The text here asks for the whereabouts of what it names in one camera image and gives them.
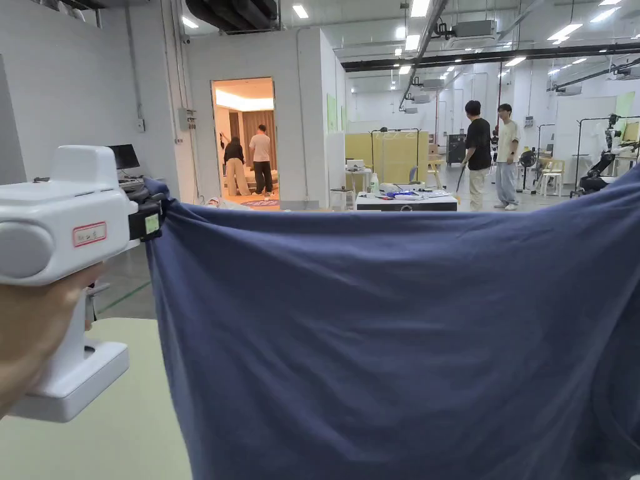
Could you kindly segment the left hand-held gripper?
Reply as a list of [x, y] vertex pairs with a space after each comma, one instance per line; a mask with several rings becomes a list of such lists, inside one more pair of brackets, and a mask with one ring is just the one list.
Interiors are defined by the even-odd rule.
[[[171, 202], [133, 201], [107, 146], [60, 146], [49, 180], [1, 187], [1, 282], [47, 286], [159, 238]], [[98, 291], [92, 281], [81, 291], [61, 346], [12, 416], [69, 422], [127, 371], [125, 344], [85, 337]]]

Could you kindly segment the person's left hand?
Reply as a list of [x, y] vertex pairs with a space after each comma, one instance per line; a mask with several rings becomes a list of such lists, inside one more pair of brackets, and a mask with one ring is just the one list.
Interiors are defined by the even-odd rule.
[[45, 286], [1, 286], [1, 417], [35, 385], [103, 263]]

